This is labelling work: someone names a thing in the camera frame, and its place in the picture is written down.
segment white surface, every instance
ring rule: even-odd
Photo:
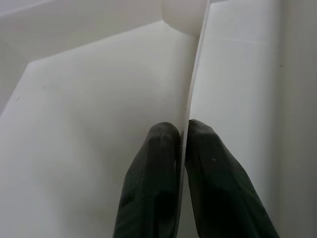
[[[206,3],[210,0],[162,0],[164,21],[188,35],[200,36]]]
[[[289,0],[283,60],[283,238],[317,237],[317,1]]]
[[[279,18],[276,0],[211,4],[190,112],[242,164],[275,225]]]
[[[29,1],[0,14],[0,38],[29,61],[162,20],[161,0]]]
[[[45,4],[54,0],[0,0],[0,16]]]
[[[26,59],[0,41],[0,116],[26,65]]]
[[[149,128],[179,128],[197,39],[160,21],[28,65],[0,117],[0,237],[112,237]]]

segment white panel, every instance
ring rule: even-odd
[[[276,0],[211,4],[190,112],[242,164],[275,225],[279,17]]]
[[[196,49],[160,21],[31,63],[0,118],[0,237],[112,237],[149,128],[181,130]]]
[[[162,19],[160,0],[49,0],[30,6],[0,15],[0,38],[29,61]]]
[[[286,2],[281,236],[317,237],[317,1]]]
[[[0,0],[0,16],[22,11],[54,0]]]

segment white wall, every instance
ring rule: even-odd
[[[280,232],[283,238],[315,238],[317,1],[286,3]]]
[[[162,20],[161,0],[1,0],[0,38],[33,61]]]
[[[0,116],[26,65],[26,59],[0,41]]]
[[[277,0],[211,4],[190,112],[242,164],[275,225],[279,7]]]
[[[196,48],[160,21],[30,63],[0,117],[0,237],[111,237],[149,128],[182,127]]]

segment edge of white panel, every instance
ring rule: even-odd
[[[201,33],[199,36],[196,57],[195,57],[195,63],[194,63],[194,68],[193,68],[193,73],[192,73],[192,78],[191,78],[191,82],[190,82],[190,88],[189,88],[188,98],[187,98],[187,103],[186,103],[185,118],[184,118],[184,130],[183,130],[183,133],[182,133],[181,139],[180,139],[181,145],[180,145],[179,164],[176,165],[177,167],[179,166],[179,172],[177,174],[179,183],[178,183],[178,197],[177,197],[177,208],[176,208],[175,231],[174,231],[174,236],[173,236],[174,238],[177,237],[180,212],[181,212],[181,205],[182,205],[183,183],[184,183],[184,173],[185,173],[185,155],[186,155],[190,107],[191,107],[191,103],[192,103],[193,90],[194,90],[194,85],[195,85],[195,81],[196,81],[200,55],[201,55],[201,51],[202,51],[203,40],[204,40],[204,36],[205,36],[205,30],[206,30],[206,24],[207,24],[207,19],[208,19],[208,15],[209,15],[210,5],[211,5],[211,0],[207,0],[203,25],[202,25]]]

